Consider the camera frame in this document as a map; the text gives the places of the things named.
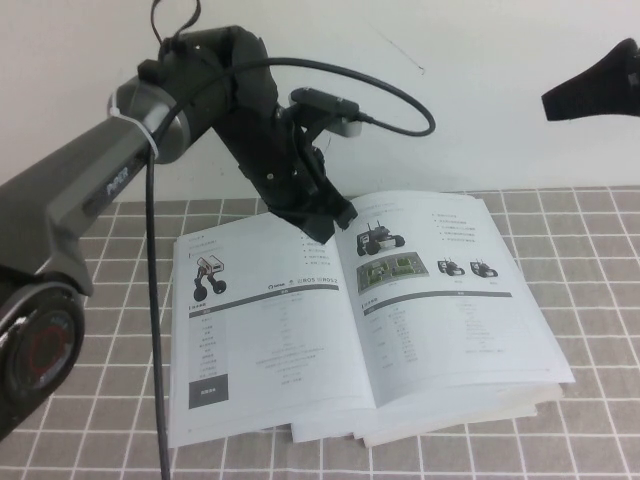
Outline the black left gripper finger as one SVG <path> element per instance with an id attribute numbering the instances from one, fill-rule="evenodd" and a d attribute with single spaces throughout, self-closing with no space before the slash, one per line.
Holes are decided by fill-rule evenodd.
<path id="1" fill-rule="evenodd" d="M 309 238 L 321 244 L 326 244 L 335 234 L 334 221 L 328 215 L 281 209 L 273 209 L 273 214 L 297 227 Z"/>
<path id="2" fill-rule="evenodd" d="M 328 213 L 341 230 L 349 228 L 358 213 L 350 200 L 339 192 L 331 192 L 328 197 Z"/>

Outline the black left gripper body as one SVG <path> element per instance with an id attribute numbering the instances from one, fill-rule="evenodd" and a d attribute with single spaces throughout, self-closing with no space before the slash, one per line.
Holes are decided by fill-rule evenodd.
<path id="1" fill-rule="evenodd" d="M 328 197 L 338 190 L 312 142 L 342 120 L 342 115 L 315 106 L 277 106 L 268 113 L 235 109 L 233 156 L 269 210 L 329 214 Z"/>

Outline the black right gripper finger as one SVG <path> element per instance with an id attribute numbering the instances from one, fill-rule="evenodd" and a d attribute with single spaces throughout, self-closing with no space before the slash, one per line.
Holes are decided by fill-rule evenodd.
<path id="1" fill-rule="evenodd" d="M 628 40 L 600 61 L 542 95 L 548 121 L 628 114 Z"/>

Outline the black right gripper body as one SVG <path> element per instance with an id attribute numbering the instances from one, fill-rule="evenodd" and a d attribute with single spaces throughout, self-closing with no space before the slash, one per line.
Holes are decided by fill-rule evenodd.
<path id="1" fill-rule="evenodd" d="M 639 116 L 639 46 L 636 42 L 626 42 L 625 76 L 626 93 L 624 115 Z"/>

